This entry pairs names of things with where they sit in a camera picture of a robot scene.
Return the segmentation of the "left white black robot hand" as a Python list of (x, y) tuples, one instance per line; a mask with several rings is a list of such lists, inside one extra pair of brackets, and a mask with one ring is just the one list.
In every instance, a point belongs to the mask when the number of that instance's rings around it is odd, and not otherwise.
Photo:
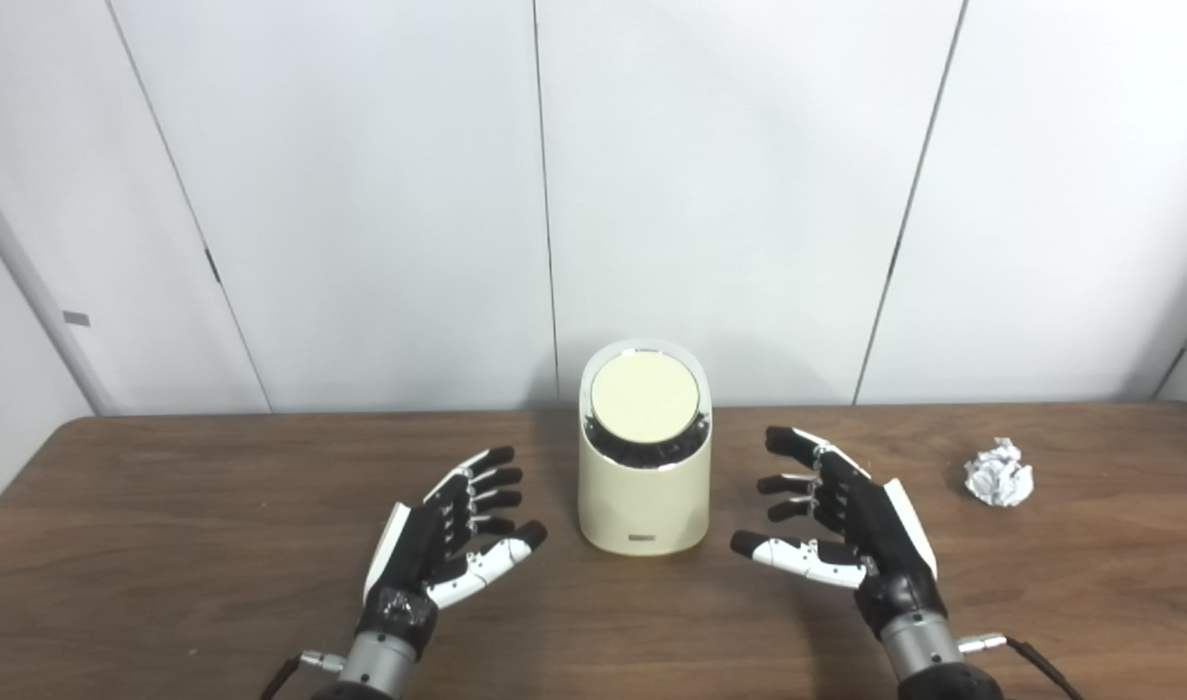
[(516, 524), (523, 472), (510, 446), (483, 451), (442, 475), (418, 504), (393, 505), (367, 572), (356, 634), (404, 641), (419, 657), (443, 609), (482, 592), (547, 540), (539, 521)]

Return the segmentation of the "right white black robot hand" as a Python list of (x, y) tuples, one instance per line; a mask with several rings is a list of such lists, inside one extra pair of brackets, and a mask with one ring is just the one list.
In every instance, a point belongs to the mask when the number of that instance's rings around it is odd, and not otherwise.
[(796, 427), (767, 427), (764, 447), (807, 469), (758, 479), (761, 495), (786, 496), (767, 510), (767, 518), (811, 518), (833, 537), (805, 541), (740, 529), (730, 540), (732, 552), (789, 575), (851, 590), (861, 621), (876, 637), (899, 617), (948, 616), (935, 555), (899, 479), (874, 481), (836, 444)]

